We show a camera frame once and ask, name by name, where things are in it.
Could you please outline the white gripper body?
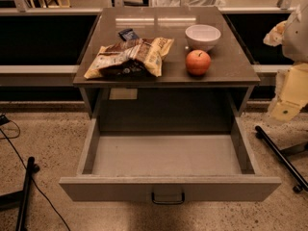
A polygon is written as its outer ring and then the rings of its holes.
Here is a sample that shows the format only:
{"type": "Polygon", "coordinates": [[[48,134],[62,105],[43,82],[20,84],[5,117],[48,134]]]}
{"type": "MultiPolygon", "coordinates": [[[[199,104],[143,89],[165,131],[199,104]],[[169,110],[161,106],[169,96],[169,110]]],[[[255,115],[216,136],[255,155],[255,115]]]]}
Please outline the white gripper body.
{"type": "Polygon", "coordinates": [[[308,64],[294,64],[288,70],[279,70],[277,78],[276,108],[300,111],[308,103],[308,64]]]}

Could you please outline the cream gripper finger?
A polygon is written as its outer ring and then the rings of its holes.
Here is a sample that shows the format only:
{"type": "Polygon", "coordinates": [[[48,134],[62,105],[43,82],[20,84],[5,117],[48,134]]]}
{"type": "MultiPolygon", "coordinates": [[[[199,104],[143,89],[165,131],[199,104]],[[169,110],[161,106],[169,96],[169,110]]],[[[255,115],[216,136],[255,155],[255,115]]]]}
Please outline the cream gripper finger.
{"type": "Polygon", "coordinates": [[[274,122],[285,123],[297,116],[300,110],[299,106],[292,103],[273,100],[269,104],[268,118],[274,122]]]}

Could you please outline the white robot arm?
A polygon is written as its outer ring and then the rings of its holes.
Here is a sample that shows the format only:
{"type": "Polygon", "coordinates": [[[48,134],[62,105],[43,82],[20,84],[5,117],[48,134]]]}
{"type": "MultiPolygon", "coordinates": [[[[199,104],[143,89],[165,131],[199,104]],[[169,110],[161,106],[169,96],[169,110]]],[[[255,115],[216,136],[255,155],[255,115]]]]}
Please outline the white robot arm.
{"type": "Polygon", "coordinates": [[[267,114],[270,122],[289,122],[308,104],[308,0],[276,24],[263,43],[281,45],[283,56],[294,62],[289,69],[277,71],[275,96],[267,114]]]}

